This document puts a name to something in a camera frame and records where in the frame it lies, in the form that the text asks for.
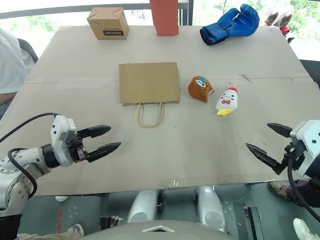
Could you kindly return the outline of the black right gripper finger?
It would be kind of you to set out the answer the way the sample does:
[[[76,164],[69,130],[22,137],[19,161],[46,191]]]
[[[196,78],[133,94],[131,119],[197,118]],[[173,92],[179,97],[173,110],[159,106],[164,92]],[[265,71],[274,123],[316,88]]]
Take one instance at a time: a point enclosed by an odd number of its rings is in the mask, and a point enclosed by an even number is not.
[[[245,145],[258,160],[260,160],[265,165],[270,167],[275,174],[280,175],[283,172],[283,170],[286,168],[286,165],[282,165],[272,157],[268,156],[267,153],[261,148],[250,143],[246,143]]]
[[[279,123],[267,123],[267,126],[285,138],[289,138],[290,133],[293,130],[291,127]]]

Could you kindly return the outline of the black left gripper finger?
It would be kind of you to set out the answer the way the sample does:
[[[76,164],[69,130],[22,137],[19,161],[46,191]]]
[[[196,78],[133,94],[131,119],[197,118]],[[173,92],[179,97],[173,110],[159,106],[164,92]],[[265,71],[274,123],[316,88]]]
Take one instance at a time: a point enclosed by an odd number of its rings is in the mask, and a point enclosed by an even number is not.
[[[114,152],[122,143],[121,142],[113,142],[101,147],[98,147],[96,150],[89,152],[87,154],[86,160],[89,163],[92,163],[98,159],[101,159],[110,153]]]
[[[98,136],[104,135],[108,131],[110,131],[112,128],[108,125],[96,125],[92,127],[88,127],[85,129],[82,129],[79,131],[79,137],[81,139],[84,138],[96,138]]]

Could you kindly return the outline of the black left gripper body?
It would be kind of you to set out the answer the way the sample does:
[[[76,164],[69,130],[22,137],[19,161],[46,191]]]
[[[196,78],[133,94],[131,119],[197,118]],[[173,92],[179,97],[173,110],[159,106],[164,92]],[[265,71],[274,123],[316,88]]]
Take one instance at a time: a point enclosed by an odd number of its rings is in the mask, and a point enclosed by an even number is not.
[[[83,129],[72,133],[67,138],[66,148],[73,162],[78,163],[87,159],[88,152],[83,145],[83,138],[87,138],[88,136],[88,131]]]

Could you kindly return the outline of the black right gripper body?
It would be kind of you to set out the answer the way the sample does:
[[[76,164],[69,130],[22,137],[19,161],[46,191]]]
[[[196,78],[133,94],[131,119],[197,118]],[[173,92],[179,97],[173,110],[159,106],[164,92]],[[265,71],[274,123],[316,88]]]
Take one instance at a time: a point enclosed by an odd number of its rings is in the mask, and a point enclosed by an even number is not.
[[[285,148],[284,148],[284,159],[289,163],[289,160],[292,161],[292,169],[297,171],[302,163],[305,160],[304,152],[306,150],[305,144],[303,141],[291,141]]]

